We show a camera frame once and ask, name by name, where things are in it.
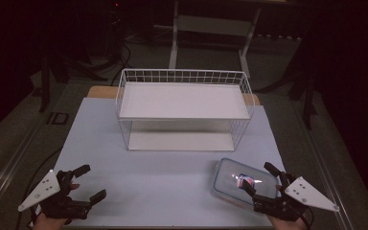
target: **floor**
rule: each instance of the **floor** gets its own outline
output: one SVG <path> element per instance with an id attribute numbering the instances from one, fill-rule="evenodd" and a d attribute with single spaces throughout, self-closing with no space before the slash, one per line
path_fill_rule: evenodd
<path id="1" fill-rule="evenodd" d="M 123 57 L 134 68 L 168 68 L 170 47 L 148 44 L 141 39 L 126 42 Z M 265 37 L 253 39 L 247 60 L 252 89 L 262 88 L 282 77 L 298 40 Z M 52 99 L 46 112 L 39 113 L 40 99 L 32 95 L 0 124 L 0 229 L 16 225 L 17 206 L 31 184 L 39 181 L 53 168 L 81 100 L 92 85 L 108 85 L 121 66 L 102 71 L 108 81 L 93 81 L 70 71 L 67 83 L 52 80 Z M 177 68 L 240 70 L 238 53 L 228 49 L 180 47 Z M 39 73 L 31 78 L 38 84 Z M 312 130 L 302 121 L 303 98 L 291 101 L 290 84 L 267 94 L 258 94 L 267 113 L 279 152 L 289 173 L 303 175 L 314 187 L 341 207 L 339 213 L 314 209 L 314 229 L 368 229 L 368 192 L 349 156 L 321 95 L 315 93 L 311 116 Z M 68 114 L 64 125 L 50 123 L 51 113 Z M 46 157 L 49 157 L 41 168 Z M 22 215 L 20 229 L 25 229 L 30 217 Z"/>

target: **dark background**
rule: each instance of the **dark background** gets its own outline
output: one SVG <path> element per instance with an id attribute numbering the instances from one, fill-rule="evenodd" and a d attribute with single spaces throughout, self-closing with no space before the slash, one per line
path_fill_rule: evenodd
<path id="1" fill-rule="evenodd" d="M 151 35 L 149 25 L 153 23 L 171 25 L 173 1 L 128 2 L 121 2 L 124 20 L 130 20 L 145 34 Z M 89 50 L 103 48 L 100 36 L 89 35 L 104 35 L 107 30 L 109 15 L 103 11 L 104 2 L 76 3 L 82 8 L 77 16 L 76 5 L 70 0 L 0 1 L 0 121 L 33 91 L 29 76 L 40 69 L 40 47 L 48 37 L 47 30 L 53 30 L 51 39 L 58 39 L 56 49 L 63 49 L 73 58 L 87 60 Z M 90 6 L 95 6 L 95 15 L 86 11 Z M 294 60 L 315 75 L 315 89 L 322 94 L 368 188 L 368 1 L 325 1 L 324 6 L 304 34 Z M 61 11 L 50 27 L 47 18 L 53 16 L 53 9 Z M 300 27 L 308 29 L 304 21 L 307 18 L 295 16 L 304 12 L 273 8 L 277 16 L 278 12 L 294 16 L 293 25 L 299 26 L 290 31 L 283 31 L 282 24 L 271 25 L 270 10 L 267 12 L 257 33 L 281 35 L 293 31 L 291 36 L 300 36 Z"/>

